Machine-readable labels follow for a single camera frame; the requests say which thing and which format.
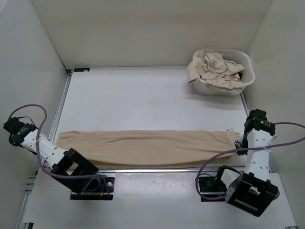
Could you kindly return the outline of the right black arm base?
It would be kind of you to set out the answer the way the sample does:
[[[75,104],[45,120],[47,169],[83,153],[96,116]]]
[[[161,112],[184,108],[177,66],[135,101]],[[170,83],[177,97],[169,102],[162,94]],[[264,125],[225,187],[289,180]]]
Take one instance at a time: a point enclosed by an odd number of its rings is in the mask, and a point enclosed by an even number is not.
[[[216,179],[216,175],[216,171],[202,171],[199,175],[197,186],[201,195],[206,198],[223,198],[217,200],[206,200],[201,197],[201,202],[224,202],[226,186],[222,181]]]

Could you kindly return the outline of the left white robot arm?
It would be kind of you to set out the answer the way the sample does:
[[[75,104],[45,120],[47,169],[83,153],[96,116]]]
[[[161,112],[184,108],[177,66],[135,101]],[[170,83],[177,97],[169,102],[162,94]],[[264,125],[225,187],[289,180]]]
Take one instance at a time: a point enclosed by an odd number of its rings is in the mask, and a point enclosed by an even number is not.
[[[77,164],[76,169],[71,173],[71,176],[75,176],[74,179],[54,178],[71,191],[81,194],[86,188],[89,191],[98,189],[100,179],[95,176],[98,173],[98,168],[75,149],[58,148],[42,133],[40,133],[39,139],[36,139],[38,127],[34,124],[24,123],[17,117],[8,119],[3,128],[10,134],[10,144],[26,148],[33,154],[37,154],[36,143],[38,142],[40,156],[47,162],[53,174],[70,177],[67,170],[73,164]]]

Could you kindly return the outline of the beige trousers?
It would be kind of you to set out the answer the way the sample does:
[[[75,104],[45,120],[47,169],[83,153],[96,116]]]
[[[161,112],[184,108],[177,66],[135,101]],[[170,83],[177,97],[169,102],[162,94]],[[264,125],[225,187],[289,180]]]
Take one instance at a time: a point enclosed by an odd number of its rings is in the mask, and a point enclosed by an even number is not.
[[[235,148],[240,136],[226,131],[68,131],[56,145],[73,148],[99,169],[190,168]]]

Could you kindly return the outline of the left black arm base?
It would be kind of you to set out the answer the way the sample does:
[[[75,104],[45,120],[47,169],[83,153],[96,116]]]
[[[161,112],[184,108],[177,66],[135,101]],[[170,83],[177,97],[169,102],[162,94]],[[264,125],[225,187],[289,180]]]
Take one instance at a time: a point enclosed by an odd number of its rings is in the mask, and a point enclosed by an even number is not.
[[[70,200],[111,201],[113,200],[114,186],[115,175],[93,179],[81,194],[71,192]]]

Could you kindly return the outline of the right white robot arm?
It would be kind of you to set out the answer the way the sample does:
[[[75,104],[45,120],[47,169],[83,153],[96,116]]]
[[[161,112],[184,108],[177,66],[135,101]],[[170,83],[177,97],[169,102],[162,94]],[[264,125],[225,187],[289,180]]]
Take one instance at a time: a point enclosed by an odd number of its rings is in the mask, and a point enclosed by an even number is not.
[[[255,109],[244,124],[244,134],[235,140],[239,155],[246,155],[242,173],[222,166],[214,178],[214,186],[225,192],[225,202],[259,217],[278,194],[270,181],[267,146],[275,138],[275,125],[268,122],[266,112]]]

